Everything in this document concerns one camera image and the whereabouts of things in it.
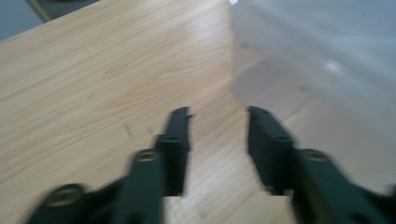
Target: screw hole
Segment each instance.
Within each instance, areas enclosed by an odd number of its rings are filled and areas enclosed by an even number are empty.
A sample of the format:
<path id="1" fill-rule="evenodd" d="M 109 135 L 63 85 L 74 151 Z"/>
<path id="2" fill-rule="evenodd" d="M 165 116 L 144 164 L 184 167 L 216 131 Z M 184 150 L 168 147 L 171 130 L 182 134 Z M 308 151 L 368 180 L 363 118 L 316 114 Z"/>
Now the screw hole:
<path id="1" fill-rule="evenodd" d="M 142 152 L 137 156 L 138 161 L 154 161 L 157 159 L 157 153 L 154 152 Z"/>
<path id="2" fill-rule="evenodd" d="M 61 189 L 51 194 L 45 204 L 48 207 L 65 206 L 76 202 L 82 195 L 80 189 Z"/>
<path id="3" fill-rule="evenodd" d="M 305 152 L 305 156 L 311 161 L 326 161 L 326 156 L 318 151 L 307 151 Z"/>
<path id="4" fill-rule="evenodd" d="M 368 218 L 367 216 L 365 216 L 365 215 L 363 215 L 361 213 L 353 213 L 350 217 L 356 223 L 360 223 L 360 224 L 370 224 L 370 223 L 372 223 L 370 218 Z"/>

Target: white object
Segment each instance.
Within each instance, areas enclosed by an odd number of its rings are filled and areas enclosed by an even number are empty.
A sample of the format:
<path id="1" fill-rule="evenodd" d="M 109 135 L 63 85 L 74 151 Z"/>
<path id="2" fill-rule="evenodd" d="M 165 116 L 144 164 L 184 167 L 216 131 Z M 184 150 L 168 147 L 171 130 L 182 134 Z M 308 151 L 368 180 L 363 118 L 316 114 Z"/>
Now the white object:
<path id="1" fill-rule="evenodd" d="M 394 182 L 396 2 L 231 3 L 235 95 L 274 112 L 302 144 L 354 164 L 376 158 L 365 167 L 374 189 Z"/>

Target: gray background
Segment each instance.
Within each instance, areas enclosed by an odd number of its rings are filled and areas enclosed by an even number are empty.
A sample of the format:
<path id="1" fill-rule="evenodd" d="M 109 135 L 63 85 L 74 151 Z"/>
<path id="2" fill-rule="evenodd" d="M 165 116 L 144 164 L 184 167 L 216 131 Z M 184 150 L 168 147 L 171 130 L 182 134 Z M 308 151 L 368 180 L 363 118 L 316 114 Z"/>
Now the gray background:
<path id="1" fill-rule="evenodd" d="M 30 30 L 43 21 L 25 0 L 0 0 L 0 40 Z"/>

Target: wood grain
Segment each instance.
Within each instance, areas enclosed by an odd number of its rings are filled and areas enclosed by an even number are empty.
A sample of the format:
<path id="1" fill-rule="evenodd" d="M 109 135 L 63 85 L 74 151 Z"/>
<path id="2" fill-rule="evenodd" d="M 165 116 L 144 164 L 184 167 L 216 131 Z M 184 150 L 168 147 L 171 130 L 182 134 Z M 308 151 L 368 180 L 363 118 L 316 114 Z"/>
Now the wood grain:
<path id="1" fill-rule="evenodd" d="M 225 0 L 102 0 L 0 42 L 0 223 L 22 223 L 49 189 L 97 189 L 190 106 L 187 192 L 168 223 L 292 223 L 245 152 L 231 89 Z"/>

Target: wooden table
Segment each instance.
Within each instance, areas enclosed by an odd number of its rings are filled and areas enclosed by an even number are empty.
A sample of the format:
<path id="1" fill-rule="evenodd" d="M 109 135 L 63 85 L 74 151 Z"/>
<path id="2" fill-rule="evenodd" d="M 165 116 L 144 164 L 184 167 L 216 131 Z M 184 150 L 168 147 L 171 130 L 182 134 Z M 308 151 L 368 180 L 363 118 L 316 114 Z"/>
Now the wooden table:
<path id="1" fill-rule="evenodd" d="M 102 0 L 0 43 L 0 223 L 56 186 L 98 189 L 190 106 L 187 195 L 167 223 L 292 223 L 245 152 L 224 0 Z"/>

